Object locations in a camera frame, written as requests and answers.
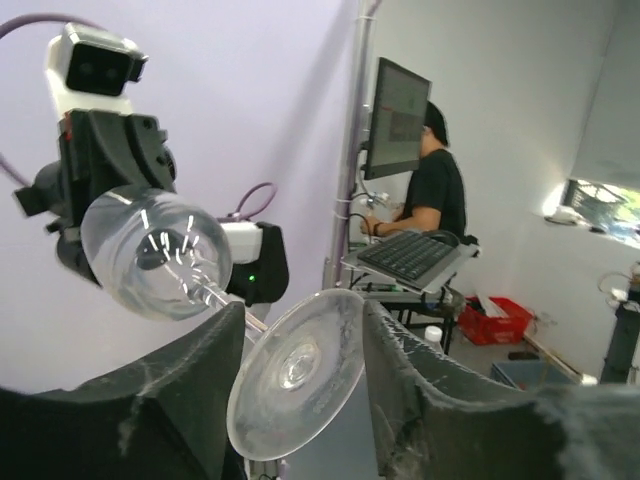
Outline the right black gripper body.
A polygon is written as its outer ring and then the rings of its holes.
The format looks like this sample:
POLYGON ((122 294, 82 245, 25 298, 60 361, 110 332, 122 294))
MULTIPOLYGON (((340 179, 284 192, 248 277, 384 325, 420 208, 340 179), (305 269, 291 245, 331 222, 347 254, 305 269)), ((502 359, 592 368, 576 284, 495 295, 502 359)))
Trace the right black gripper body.
POLYGON ((60 159, 13 195, 28 217, 44 212, 56 216, 46 230, 59 235, 56 254, 64 267, 97 282, 81 246, 80 226, 100 195, 125 185, 175 190, 176 168, 166 140, 153 116, 97 109, 63 114, 60 159))

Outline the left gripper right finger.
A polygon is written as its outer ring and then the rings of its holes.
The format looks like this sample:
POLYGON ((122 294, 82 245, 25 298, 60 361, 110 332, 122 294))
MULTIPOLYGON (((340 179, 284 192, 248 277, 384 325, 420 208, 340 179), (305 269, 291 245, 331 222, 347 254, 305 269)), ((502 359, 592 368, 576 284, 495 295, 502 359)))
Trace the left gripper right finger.
POLYGON ((362 338, 383 478, 638 479, 638 388, 517 390, 428 345, 375 301, 364 304, 362 338))

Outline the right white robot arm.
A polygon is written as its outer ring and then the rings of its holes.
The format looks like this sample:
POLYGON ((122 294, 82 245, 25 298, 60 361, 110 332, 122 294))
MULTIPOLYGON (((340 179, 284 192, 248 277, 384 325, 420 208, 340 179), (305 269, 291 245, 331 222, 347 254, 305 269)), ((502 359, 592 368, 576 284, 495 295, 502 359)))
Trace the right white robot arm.
MULTIPOLYGON (((94 282, 79 233, 91 202, 125 185, 172 192, 175 162, 165 145, 167 133, 153 116, 73 109, 64 113, 58 126, 58 161, 43 167, 32 183, 13 195, 28 217, 44 212, 55 215, 46 229, 58 236, 58 259, 68 270, 94 282)), ((227 292, 251 305, 279 300, 289 284, 281 228, 254 223, 239 212, 220 222, 233 261, 227 292)))

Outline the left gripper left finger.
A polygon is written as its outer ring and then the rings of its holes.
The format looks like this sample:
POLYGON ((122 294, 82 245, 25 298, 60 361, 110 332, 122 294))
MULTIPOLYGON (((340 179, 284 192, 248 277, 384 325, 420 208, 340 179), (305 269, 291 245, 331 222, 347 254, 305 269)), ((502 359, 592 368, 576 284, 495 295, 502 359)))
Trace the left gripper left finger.
POLYGON ((245 308, 73 391, 1 392, 4 479, 243 479, 227 402, 245 308))

